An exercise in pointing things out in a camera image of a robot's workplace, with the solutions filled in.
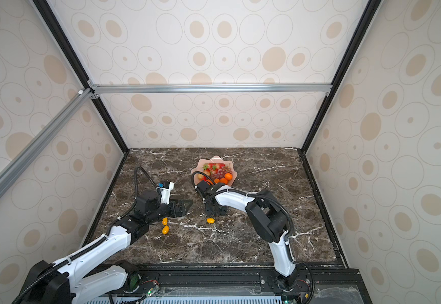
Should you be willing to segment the red grape bunch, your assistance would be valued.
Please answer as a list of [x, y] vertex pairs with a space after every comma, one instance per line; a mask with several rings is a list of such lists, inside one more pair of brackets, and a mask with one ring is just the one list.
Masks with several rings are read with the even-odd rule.
[[221, 169], [218, 169], [217, 171], [210, 171], [211, 172], [211, 178], [213, 180], [221, 180], [221, 178], [225, 178], [226, 173], [230, 173], [233, 175], [233, 169], [229, 166], [225, 166]]

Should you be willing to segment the pink wavy fruit bowl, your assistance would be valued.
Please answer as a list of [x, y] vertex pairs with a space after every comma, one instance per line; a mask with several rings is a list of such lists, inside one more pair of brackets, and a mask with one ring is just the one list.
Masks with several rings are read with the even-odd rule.
[[227, 182], [228, 186], [232, 186], [236, 180], [238, 173], [234, 170], [233, 161], [223, 160], [219, 156], [210, 159], [201, 158], [195, 168], [191, 170], [194, 174], [194, 183], [206, 181], [206, 177], [195, 172], [203, 172], [215, 182]]

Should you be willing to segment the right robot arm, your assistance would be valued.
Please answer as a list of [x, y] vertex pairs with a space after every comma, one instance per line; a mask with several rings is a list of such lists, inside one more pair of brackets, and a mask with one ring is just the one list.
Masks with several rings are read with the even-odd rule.
[[200, 171], [192, 172], [191, 180], [204, 202], [208, 217], [226, 215], [229, 208], [247, 214], [255, 232], [271, 249], [276, 281], [283, 291], [293, 289], [299, 282], [304, 282], [313, 291], [311, 269], [306, 263], [296, 262], [293, 258], [289, 238], [295, 231], [294, 222], [271, 191], [264, 189], [248, 193], [226, 183], [215, 182]]

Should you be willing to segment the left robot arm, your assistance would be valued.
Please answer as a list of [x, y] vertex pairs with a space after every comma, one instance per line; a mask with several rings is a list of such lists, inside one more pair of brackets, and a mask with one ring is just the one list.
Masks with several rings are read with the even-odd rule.
[[128, 248], [165, 218], [187, 215], [192, 200], [172, 199], [172, 182], [156, 183], [152, 190], [134, 187], [134, 203], [107, 232], [83, 248], [52, 263], [41, 261], [29, 271], [14, 303], [86, 303], [101, 294], [138, 282], [129, 262], [105, 271], [91, 271], [114, 254]]

